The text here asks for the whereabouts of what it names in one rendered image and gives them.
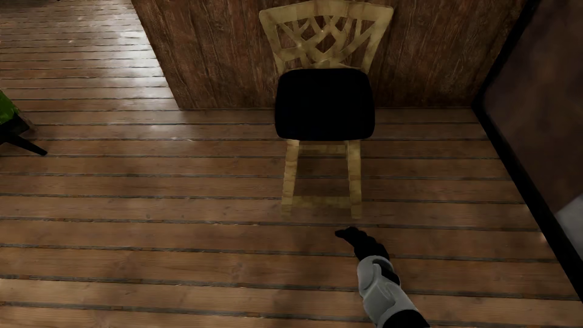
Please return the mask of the dark brown framed cabinet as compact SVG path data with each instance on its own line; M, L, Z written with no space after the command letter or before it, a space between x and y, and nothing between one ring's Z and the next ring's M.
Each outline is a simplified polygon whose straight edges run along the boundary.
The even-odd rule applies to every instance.
M583 303L583 0L527 0L471 108Z

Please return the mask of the green chair with black legs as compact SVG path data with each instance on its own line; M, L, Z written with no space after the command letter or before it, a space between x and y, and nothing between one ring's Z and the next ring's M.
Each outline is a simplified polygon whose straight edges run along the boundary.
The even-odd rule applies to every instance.
M0 90L0 144L8 143L41 156L47 151L20 135L31 130L32 124L20 116L18 107Z

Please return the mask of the wooden stool with black seat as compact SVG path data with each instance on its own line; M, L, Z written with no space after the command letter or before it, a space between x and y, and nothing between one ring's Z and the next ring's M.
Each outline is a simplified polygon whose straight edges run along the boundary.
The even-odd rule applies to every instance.
M349 208L362 217L361 141L375 129L368 72L394 8L352 0L309 0L261 10L279 72L274 127L287 142L281 216L294 205ZM349 196L295 196L300 152L342 155Z

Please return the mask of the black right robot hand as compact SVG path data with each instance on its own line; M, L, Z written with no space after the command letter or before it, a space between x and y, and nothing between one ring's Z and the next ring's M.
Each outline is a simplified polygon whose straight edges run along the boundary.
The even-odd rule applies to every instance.
M363 260L369 256L380 256L387 260L390 259L390 255L384 245L356 227L339 229L335 231L335 236L349 243L353 247L354 254L359 260Z

